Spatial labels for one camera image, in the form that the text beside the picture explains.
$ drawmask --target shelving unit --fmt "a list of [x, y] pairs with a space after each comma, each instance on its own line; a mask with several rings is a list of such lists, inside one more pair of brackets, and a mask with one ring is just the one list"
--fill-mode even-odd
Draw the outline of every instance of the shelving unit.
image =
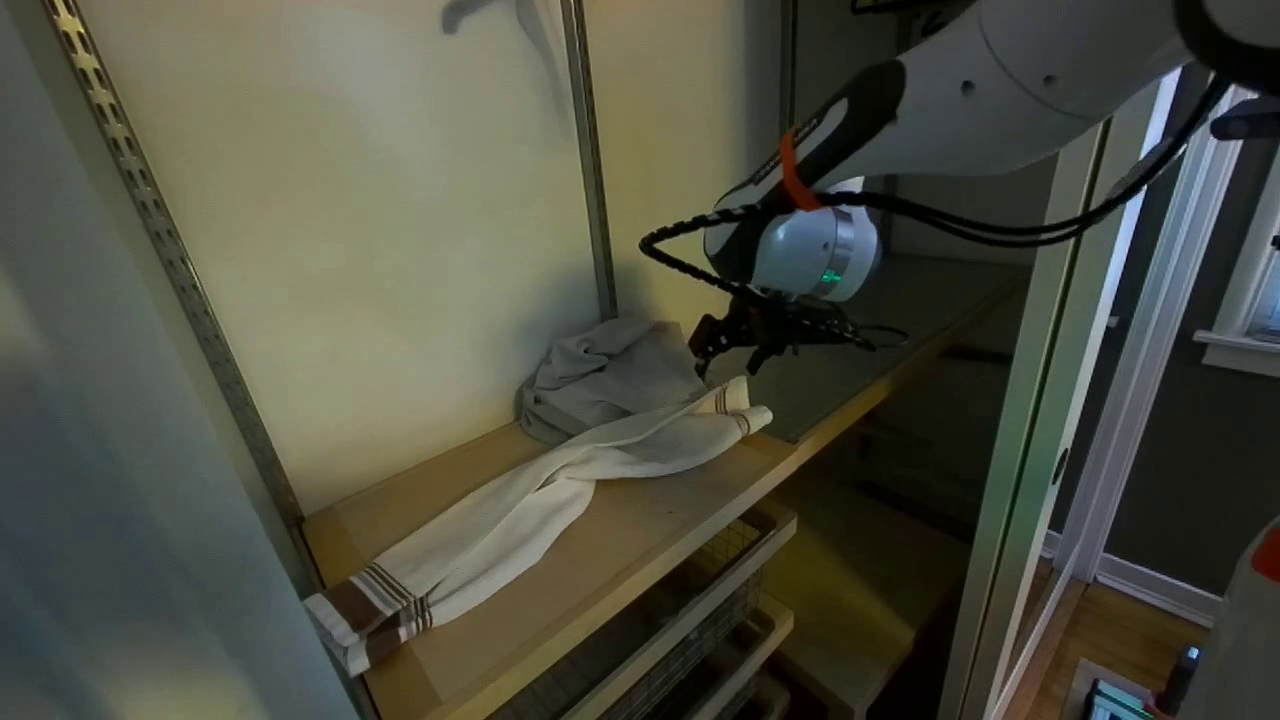
[[[908, 332], [905, 346], [880, 351], [803, 350], [773, 362], [751, 382], [755, 399], [777, 412], [767, 434], [683, 476], [606, 483], [531, 574], [371, 669], [366, 686], [376, 709], [389, 720], [496, 714], [919, 378], [1015, 287], [1015, 270], [891, 260], [862, 296], [852, 320], [898, 323]], [[537, 455], [531, 439], [518, 430], [496, 430], [323, 507], [303, 523], [323, 583], [353, 576], [376, 551], [530, 455]], [[864, 709], [913, 648], [913, 631], [960, 583], [963, 548], [849, 497], [832, 476], [803, 476], [780, 501], [800, 514], [800, 538], [767, 567], [766, 583], [767, 595], [795, 612], [795, 637], [773, 642], [835, 709]], [[923, 576], [923, 583], [917, 583], [919, 576], [891, 576], [891, 567], [923, 567], [923, 558], [949, 574]]]

